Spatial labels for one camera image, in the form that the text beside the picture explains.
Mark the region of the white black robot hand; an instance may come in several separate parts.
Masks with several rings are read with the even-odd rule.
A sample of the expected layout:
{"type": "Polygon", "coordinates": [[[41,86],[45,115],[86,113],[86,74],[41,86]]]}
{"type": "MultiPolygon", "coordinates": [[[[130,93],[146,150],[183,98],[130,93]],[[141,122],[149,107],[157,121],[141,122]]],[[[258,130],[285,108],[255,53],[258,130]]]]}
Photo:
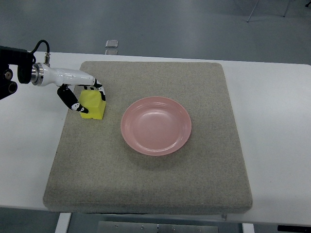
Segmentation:
{"type": "Polygon", "coordinates": [[[47,64],[36,63],[32,68],[31,83],[36,86],[55,84],[57,94],[63,103],[71,110],[88,114],[89,110],[79,103],[69,86],[83,86],[85,89],[97,89],[103,101],[105,91],[103,85],[93,76],[80,71],[63,68],[50,68],[47,64]]]}

